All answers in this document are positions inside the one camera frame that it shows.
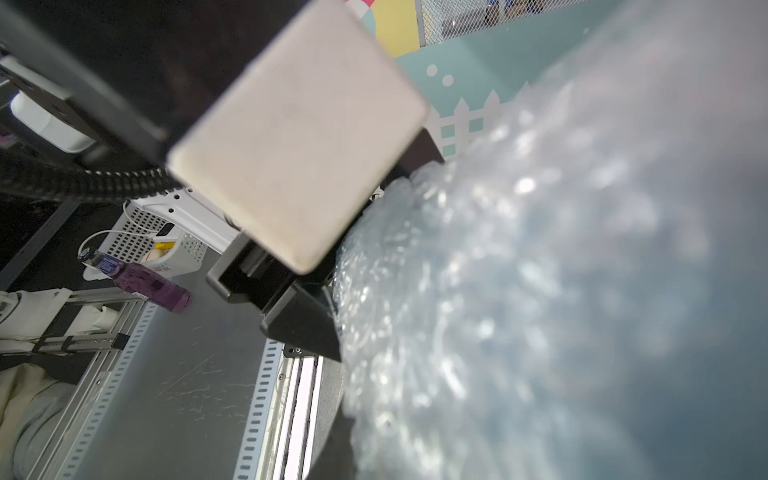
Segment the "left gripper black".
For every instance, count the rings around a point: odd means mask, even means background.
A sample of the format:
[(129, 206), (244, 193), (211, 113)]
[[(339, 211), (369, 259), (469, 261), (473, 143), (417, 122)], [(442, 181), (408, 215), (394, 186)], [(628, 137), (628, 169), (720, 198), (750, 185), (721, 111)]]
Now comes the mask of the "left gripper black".
[(254, 305), (260, 329), (288, 345), (291, 356), (341, 360), (331, 282), (343, 238), (312, 271), (298, 275), (246, 233), (239, 234), (208, 271), (206, 281), (226, 302)]

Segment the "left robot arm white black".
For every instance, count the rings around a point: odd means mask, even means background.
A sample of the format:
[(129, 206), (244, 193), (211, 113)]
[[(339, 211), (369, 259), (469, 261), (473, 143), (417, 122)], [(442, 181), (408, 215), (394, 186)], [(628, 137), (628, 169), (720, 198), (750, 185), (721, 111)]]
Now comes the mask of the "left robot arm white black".
[(264, 334), (341, 357), (339, 243), (400, 164), (435, 157), (428, 103), (345, 1), (5, 1), (1, 43), (154, 162), (1, 164), (4, 191), (122, 201), (186, 186), (240, 232), (209, 271)]

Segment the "clear bubble wrap sheet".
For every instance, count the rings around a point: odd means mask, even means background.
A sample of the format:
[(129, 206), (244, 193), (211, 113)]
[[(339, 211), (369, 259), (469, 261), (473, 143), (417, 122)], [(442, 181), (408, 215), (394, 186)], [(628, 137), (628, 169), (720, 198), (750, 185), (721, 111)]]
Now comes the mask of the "clear bubble wrap sheet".
[(334, 298), (360, 479), (765, 478), (766, 3), (626, 3)]

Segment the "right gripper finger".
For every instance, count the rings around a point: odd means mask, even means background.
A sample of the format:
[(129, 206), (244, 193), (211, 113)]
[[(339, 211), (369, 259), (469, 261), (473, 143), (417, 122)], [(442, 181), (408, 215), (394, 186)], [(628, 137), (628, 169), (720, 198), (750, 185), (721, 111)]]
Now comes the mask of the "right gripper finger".
[(339, 407), (326, 442), (313, 462), (307, 480), (355, 480), (357, 468), (351, 444), (354, 420)]

